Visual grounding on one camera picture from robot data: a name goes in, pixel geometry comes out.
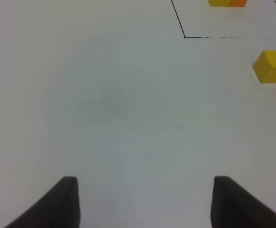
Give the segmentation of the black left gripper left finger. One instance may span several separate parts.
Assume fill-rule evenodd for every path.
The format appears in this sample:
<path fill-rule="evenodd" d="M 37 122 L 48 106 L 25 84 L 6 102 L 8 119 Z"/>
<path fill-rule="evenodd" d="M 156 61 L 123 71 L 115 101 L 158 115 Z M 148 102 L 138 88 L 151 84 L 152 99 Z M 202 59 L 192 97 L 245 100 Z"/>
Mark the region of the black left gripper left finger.
<path fill-rule="evenodd" d="M 8 228 L 78 228 L 80 226 L 77 177 L 59 180 L 41 199 L 7 225 Z"/>

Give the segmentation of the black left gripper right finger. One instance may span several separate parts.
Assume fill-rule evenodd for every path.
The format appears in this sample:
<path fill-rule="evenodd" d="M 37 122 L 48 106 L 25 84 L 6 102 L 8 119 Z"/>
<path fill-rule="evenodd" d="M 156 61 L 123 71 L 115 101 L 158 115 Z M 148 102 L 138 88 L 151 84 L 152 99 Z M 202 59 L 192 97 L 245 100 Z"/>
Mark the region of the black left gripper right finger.
<path fill-rule="evenodd" d="M 276 228 L 276 213 L 228 176 L 216 176 L 210 221 L 213 228 Z"/>

